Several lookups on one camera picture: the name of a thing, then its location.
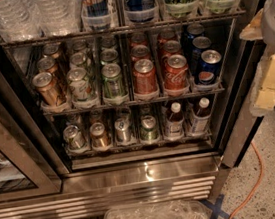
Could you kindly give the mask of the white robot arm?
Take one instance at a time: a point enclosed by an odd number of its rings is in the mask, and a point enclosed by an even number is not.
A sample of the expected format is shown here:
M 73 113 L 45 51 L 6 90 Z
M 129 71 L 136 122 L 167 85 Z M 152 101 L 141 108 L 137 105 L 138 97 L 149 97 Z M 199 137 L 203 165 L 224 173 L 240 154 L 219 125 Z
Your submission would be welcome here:
M 265 53 L 260 59 L 250 96 L 250 112 L 261 117 L 275 107 L 275 0 L 266 0 L 252 21 L 241 31 L 246 41 L 263 40 Z

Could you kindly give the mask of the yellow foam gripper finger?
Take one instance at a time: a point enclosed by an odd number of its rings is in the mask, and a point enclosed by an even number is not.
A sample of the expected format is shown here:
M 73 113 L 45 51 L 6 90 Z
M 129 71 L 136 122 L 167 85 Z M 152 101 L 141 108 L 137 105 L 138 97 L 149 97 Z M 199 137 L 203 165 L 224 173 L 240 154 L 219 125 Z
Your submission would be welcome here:
M 249 110 L 251 115 L 261 117 L 275 107 L 275 53 L 261 58 L 254 79 Z
M 247 26 L 241 31 L 240 38 L 244 41 L 256 41 L 262 40 L 262 32 L 261 32 L 261 21 L 262 21 L 262 13 L 263 9 L 261 8 L 259 12 L 255 14 L 252 20 L 248 23 Z

